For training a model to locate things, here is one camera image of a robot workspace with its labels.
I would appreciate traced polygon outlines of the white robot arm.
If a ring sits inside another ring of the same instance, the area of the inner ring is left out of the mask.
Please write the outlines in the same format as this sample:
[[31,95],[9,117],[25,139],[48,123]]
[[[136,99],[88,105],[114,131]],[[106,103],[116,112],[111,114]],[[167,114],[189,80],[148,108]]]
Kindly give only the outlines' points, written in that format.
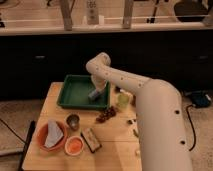
[[193,171],[182,115],[182,98],[169,82],[114,69],[102,52],[86,63],[95,88],[106,82],[136,97],[142,171]]

